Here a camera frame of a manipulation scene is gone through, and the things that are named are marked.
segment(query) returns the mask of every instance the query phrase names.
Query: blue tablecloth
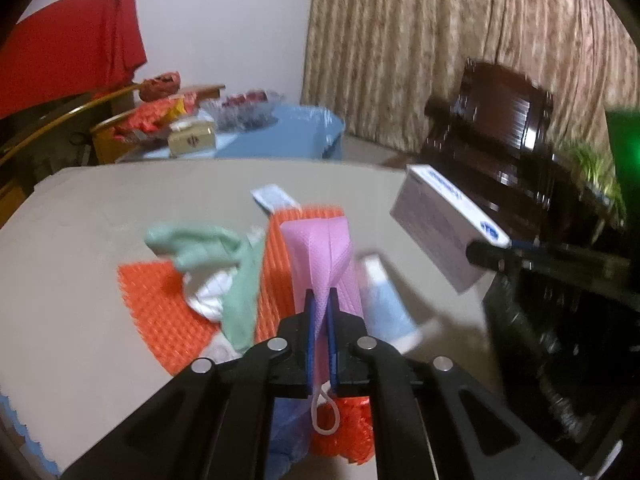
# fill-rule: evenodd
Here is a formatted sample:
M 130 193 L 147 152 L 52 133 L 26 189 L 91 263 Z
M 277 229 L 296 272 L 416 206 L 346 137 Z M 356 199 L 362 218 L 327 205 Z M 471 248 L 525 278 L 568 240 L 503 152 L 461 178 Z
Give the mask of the blue tablecloth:
M 277 105 L 273 124 L 250 132 L 228 132 L 218 139 L 218 150 L 179 158 L 330 158 L 342 159 L 344 121 L 325 108 Z M 146 152 L 136 149 L 121 160 L 170 158 L 169 148 Z

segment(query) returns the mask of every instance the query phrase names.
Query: beige curtain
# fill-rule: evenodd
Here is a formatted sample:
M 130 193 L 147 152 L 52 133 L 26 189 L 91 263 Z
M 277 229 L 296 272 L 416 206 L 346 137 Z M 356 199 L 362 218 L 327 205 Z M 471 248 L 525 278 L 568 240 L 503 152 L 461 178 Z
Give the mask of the beige curtain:
M 604 109 L 639 105 L 638 51 L 605 0 L 313 0 L 303 102 L 416 152 L 427 98 L 455 97 L 467 57 L 551 90 L 556 144 L 587 139 L 608 154 Z

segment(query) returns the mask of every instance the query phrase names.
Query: silver screw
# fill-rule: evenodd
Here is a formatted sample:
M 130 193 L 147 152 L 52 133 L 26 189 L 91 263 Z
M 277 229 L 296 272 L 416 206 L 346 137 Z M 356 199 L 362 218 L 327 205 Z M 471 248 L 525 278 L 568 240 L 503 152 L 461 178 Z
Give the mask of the silver screw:
M 453 368 L 453 361 L 448 357 L 444 357 L 443 355 L 441 355 L 433 360 L 433 366 L 436 368 L 436 370 L 440 370 L 441 372 L 448 372 Z
M 281 337 L 274 337 L 269 339 L 267 346 L 269 350 L 273 350 L 274 352 L 279 352 L 280 350 L 284 350 L 287 347 L 287 340 Z
M 369 335 L 364 335 L 358 339 L 358 346 L 363 350 L 373 350 L 378 342 Z
M 191 363 L 191 371 L 196 372 L 197 374 L 205 374 L 209 370 L 211 370 L 211 361 L 201 357 L 200 359 L 196 359 L 193 363 Z

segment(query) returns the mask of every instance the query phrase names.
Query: white elastic loop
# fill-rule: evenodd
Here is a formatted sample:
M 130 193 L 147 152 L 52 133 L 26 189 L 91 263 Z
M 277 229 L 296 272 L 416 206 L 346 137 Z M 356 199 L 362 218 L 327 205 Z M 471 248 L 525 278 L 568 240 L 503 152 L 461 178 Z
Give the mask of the white elastic loop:
M 334 410 L 334 426 L 330 430 L 323 430 L 318 426 L 318 399 L 320 396 L 323 396 L 324 400 L 326 400 Z M 340 412 L 338 411 L 338 405 L 322 389 L 322 386 L 314 386 L 314 398 L 311 401 L 311 424 L 313 425 L 314 430 L 321 435 L 332 435 L 338 430 L 338 426 L 340 426 Z

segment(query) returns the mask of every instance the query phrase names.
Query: pink fabric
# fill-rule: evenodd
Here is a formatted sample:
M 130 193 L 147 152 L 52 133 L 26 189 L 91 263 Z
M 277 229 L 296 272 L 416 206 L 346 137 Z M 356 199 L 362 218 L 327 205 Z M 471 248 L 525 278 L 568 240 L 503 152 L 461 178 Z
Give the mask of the pink fabric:
M 304 310 L 308 288 L 316 297 L 314 383 L 320 385 L 329 373 L 324 323 L 329 289 L 337 289 L 341 311 L 362 317 L 349 225 L 344 216 L 312 218 L 284 222 L 280 231 L 289 253 L 296 312 Z

